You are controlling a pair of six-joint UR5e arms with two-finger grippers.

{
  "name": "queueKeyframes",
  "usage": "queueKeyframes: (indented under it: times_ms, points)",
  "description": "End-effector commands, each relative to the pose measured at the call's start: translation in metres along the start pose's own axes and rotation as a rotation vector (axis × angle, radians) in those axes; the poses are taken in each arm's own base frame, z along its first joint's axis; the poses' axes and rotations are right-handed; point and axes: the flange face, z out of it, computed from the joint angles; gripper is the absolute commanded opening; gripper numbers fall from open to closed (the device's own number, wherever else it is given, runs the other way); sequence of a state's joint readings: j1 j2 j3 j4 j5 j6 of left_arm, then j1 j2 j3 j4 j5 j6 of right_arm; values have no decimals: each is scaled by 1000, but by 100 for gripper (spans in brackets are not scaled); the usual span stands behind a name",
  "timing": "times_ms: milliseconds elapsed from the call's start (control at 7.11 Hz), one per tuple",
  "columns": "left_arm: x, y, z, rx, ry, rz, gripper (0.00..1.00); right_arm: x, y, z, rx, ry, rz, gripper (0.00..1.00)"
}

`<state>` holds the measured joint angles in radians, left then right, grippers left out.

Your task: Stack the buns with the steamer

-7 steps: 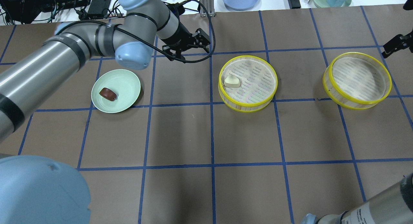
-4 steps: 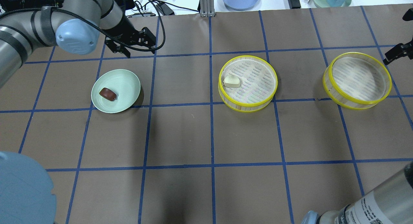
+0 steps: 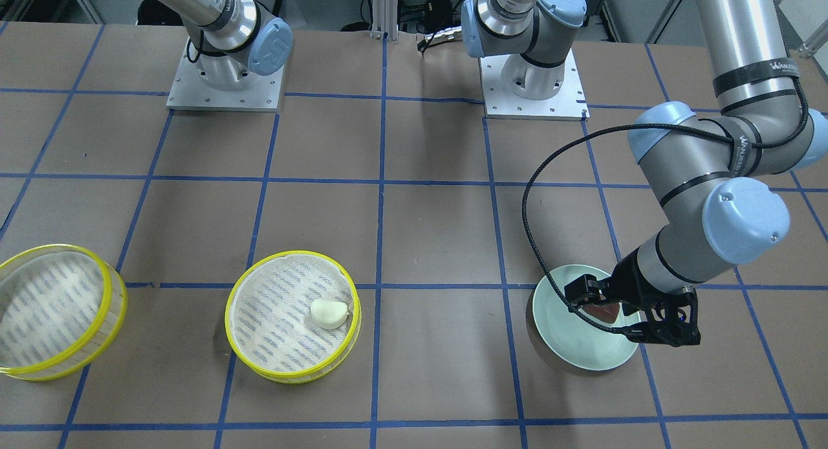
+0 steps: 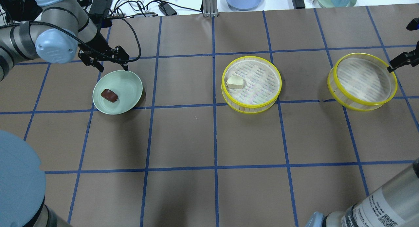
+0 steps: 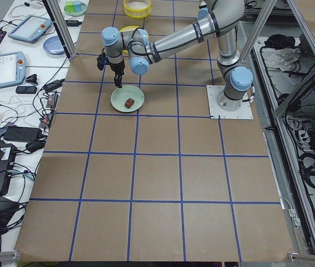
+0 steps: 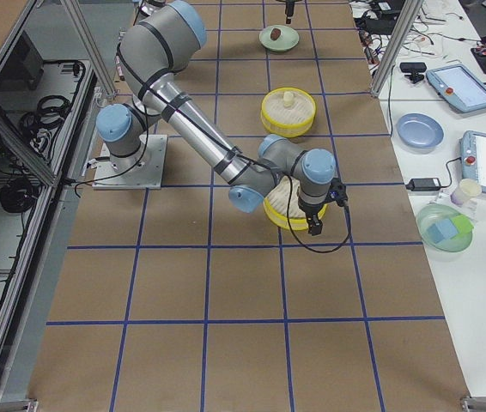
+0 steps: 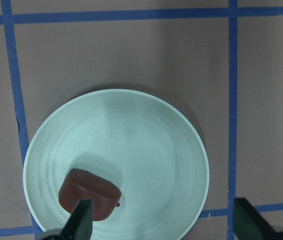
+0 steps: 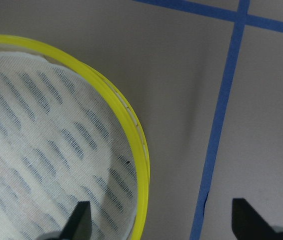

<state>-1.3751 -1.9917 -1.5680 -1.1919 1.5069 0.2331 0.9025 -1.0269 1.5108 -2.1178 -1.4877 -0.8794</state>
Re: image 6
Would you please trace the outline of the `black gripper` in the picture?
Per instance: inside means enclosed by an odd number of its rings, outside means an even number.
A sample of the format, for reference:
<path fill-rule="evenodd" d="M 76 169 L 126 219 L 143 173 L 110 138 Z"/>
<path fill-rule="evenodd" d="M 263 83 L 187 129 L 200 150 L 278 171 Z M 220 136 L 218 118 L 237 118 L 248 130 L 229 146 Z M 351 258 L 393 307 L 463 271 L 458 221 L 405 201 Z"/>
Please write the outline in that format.
<path fill-rule="evenodd" d="M 285 12 L 286 12 L 286 18 L 285 22 L 286 24 L 290 24 L 293 18 L 293 15 L 290 13 L 293 13 L 295 10 L 295 3 L 298 2 L 299 0 L 282 0 L 282 2 L 285 4 Z"/>
<path fill-rule="evenodd" d="M 301 202 L 301 210 L 304 212 L 308 230 L 307 232 L 312 236 L 320 235 L 323 231 L 323 222 L 319 216 L 325 211 L 324 204 L 310 204 Z"/>

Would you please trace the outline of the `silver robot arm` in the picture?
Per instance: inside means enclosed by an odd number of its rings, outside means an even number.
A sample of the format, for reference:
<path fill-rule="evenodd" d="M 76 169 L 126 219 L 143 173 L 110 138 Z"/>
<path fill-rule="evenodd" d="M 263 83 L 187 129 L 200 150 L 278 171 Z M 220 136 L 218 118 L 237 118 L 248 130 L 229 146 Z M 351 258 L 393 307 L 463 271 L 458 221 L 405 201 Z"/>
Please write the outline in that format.
<path fill-rule="evenodd" d="M 333 154 L 322 148 L 304 150 L 287 138 L 268 135 L 257 160 L 245 157 L 175 83 L 175 73 L 187 67 L 206 40 L 200 15 L 185 1 L 166 4 L 125 33 L 116 55 L 132 99 L 102 108 L 96 118 L 110 156 L 120 160 L 139 155 L 141 136 L 163 120 L 230 185 L 230 201 L 245 213 L 253 212 L 282 176 L 298 180 L 298 206 L 308 232 L 320 234 L 319 212 L 332 200 Z"/>

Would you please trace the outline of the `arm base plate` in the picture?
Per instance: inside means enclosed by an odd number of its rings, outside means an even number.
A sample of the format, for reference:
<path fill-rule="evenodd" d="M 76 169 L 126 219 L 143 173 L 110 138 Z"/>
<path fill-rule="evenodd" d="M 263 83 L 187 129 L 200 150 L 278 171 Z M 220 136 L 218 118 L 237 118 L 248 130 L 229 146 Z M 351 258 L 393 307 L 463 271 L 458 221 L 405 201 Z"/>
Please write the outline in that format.
<path fill-rule="evenodd" d="M 92 186 L 97 190 L 160 189 L 167 152 L 167 135 L 142 134 L 138 150 L 126 157 L 110 153 L 104 142 L 100 152 L 107 160 L 98 163 Z"/>

